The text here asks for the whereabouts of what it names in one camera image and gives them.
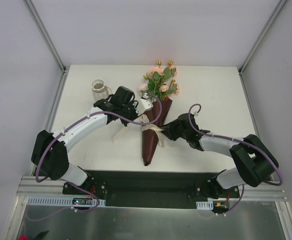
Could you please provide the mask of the right aluminium frame post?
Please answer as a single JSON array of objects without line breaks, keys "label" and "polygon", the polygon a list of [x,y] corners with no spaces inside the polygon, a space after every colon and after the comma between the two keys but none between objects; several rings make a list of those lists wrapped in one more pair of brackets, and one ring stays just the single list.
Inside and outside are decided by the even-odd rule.
[{"label": "right aluminium frame post", "polygon": [[263,26],[261,32],[259,33],[259,35],[256,38],[255,42],[253,43],[253,45],[252,45],[250,51],[248,52],[248,55],[246,56],[244,62],[242,63],[242,65],[238,69],[238,73],[239,73],[240,76],[243,75],[244,71],[247,69],[247,67],[250,64],[252,58],[256,54],[257,50],[261,47],[262,42],[266,38],[266,36],[269,33],[270,29],[272,28],[272,26],[274,25],[274,23],[276,22],[277,18],[279,17],[279,15],[281,14],[281,12],[283,11],[284,7],[286,6],[286,4],[288,2],[289,2],[288,0],[279,0],[276,3],[275,8],[272,10],[269,18],[267,19],[266,23]]}]

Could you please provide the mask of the white ribbed ceramic vase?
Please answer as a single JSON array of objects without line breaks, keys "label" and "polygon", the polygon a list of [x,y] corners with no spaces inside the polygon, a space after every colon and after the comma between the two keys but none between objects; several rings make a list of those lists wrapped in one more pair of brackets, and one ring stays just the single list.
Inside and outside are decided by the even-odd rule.
[{"label": "white ribbed ceramic vase", "polygon": [[91,90],[94,101],[106,99],[110,94],[112,94],[111,89],[106,86],[105,82],[101,79],[92,81]]}]

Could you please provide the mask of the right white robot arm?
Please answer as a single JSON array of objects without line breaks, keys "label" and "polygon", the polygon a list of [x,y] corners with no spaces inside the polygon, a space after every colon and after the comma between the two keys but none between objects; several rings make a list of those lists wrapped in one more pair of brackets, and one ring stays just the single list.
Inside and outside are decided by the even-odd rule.
[{"label": "right white robot arm", "polygon": [[186,140],[193,149],[214,152],[233,159],[235,167],[219,173],[211,184],[211,192],[223,197],[229,188],[238,185],[257,187],[278,170],[279,164],[261,140],[253,134],[244,138],[231,138],[199,129],[194,115],[184,113],[161,127],[170,140]]}]

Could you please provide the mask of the brown red wrapping paper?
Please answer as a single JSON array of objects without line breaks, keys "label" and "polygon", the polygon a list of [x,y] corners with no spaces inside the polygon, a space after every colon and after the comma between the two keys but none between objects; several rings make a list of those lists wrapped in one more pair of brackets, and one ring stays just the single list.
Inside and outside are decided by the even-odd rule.
[{"label": "brown red wrapping paper", "polygon": [[[166,97],[164,100],[161,100],[162,111],[158,120],[153,124],[161,127],[164,125],[168,112],[172,105],[172,100],[169,97]],[[150,130],[142,131],[142,159],[144,166],[151,164],[155,150],[158,146],[158,137],[155,133]]]}]

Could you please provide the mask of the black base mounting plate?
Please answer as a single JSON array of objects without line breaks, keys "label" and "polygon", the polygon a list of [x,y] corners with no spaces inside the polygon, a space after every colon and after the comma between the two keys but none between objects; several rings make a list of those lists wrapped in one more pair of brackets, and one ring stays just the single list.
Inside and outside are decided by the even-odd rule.
[{"label": "black base mounting plate", "polygon": [[216,174],[89,170],[81,185],[108,207],[195,209],[208,198],[202,187]]}]

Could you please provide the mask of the red black object bottom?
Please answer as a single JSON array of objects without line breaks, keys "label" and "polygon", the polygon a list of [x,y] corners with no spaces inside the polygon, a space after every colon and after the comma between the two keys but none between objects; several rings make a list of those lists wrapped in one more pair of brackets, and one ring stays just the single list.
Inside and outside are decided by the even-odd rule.
[{"label": "red black object bottom", "polygon": [[44,240],[49,231],[42,231],[35,236],[20,235],[17,240]]}]

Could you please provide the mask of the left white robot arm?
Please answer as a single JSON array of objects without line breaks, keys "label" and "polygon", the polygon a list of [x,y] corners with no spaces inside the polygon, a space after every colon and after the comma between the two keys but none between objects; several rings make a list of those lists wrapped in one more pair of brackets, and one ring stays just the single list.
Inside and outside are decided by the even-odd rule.
[{"label": "left white robot arm", "polygon": [[68,153],[93,131],[117,119],[127,125],[137,118],[135,94],[120,86],[114,94],[96,101],[83,116],[73,123],[54,132],[38,133],[31,161],[37,166],[36,181],[59,180],[74,184],[82,195],[91,190],[88,174],[69,162]]}]

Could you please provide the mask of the left aluminium frame post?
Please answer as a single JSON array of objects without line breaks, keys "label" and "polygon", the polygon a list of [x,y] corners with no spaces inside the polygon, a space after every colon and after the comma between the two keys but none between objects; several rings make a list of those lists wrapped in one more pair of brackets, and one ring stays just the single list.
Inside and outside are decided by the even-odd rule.
[{"label": "left aluminium frame post", "polygon": [[67,69],[66,65],[64,64],[64,62],[62,61],[57,48],[55,47],[46,27],[45,24],[42,20],[42,18],[40,17],[40,14],[38,12],[38,10],[36,9],[35,4],[33,3],[32,0],[23,0],[23,3],[25,4],[27,10],[29,11],[43,41],[45,42],[48,50],[50,51],[54,61],[56,62],[57,66],[59,67],[59,69],[61,70],[62,73],[64,73]]}]

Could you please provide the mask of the aluminium frame post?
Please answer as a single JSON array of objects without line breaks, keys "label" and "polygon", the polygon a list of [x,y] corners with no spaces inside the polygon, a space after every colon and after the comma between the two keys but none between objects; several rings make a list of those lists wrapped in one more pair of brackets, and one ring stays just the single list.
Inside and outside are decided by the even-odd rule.
[{"label": "aluminium frame post", "polygon": [[67,69],[66,65],[64,64],[64,62],[62,61],[57,48],[55,47],[46,27],[45,24],[42,20],[42,18],[40,17],[40,14],[38,12],[38,10],[36,9],[35,4],[33,3],[32,0],[23,0],[23,3],[25,4],[27,10],[29,11],[43,41],[45,42],[48,50],[50,51],[54,61],[56,62],[57,66],[59,67],[59,69],[61,70],[62,73],[64,73]]},{"label": "aluminium frame post", "polygon": [[276,3],[275,8],[272,10],[269,18],[267,19],[266,23],[263,26],[261,32],[259,33],[259,35],[256,38],[255,42],[253,43],[253,45],[252,45],[250,51],[248,52],[248,55],[246,56],[244,62],[242,63],[242,65],[238,69],[238,73],[239,73],[240,76],[243,75],[244,71],[247,69],[247,67],[250,64],[252,58],[256,54],[257,50],[261,47],[262,42],[266,38],[266,36],[269,33],[270,29],[272,28],[272,26],[274,25],[274,23],[276,22],[277,18],[279,17],[279,15],[281,14],[281,12],[283,11],[284,7],[286,6],[286,4],[288,2],[289,2],[288,0],[279,0]]}]

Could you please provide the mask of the pink flower bunch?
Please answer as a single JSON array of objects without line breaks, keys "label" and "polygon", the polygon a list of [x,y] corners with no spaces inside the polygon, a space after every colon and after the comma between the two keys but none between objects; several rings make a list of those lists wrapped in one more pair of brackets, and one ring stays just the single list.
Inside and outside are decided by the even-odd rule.
[{"label": "pink flower bunch", "polygon": [[170,60],[167,65],[163,65],[160,60],[156,66],[149,69],[143,76],[144,83],[138,88],[138,93],[142,97],[144,94],[157,96],[160,100],[167,100],[171,96],[176,96],[180,92],[180,86],[175,77],[178,70],[174,61]]}]

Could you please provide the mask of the cream printed ribbon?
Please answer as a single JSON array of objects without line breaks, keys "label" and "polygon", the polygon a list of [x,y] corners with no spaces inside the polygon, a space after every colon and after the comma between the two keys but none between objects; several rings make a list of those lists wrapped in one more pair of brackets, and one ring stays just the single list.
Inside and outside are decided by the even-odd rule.
[{"label": "cream printed ribbon", "polygon": [[[137,118],[137,122],[140,122],[140,123],[149,123],[149,119],[148,117],[143,114],[141,115],[140,117]],[[127,131],[129,130],[129,127],[122,127],[115,135],[113,135],[112,137],[112,143],[116,143]],[[161,132],[162,129],[154,124],[147,124],[145,126],[143,126],[141,128],[141,130],[144,132],[144,131],[147,131],[147,130],[150,130],[152,131],[153,133],[155,133],[158,137],[158,145],[160,147],[164,147],[165,146],[165,136],[164,134]]]}]

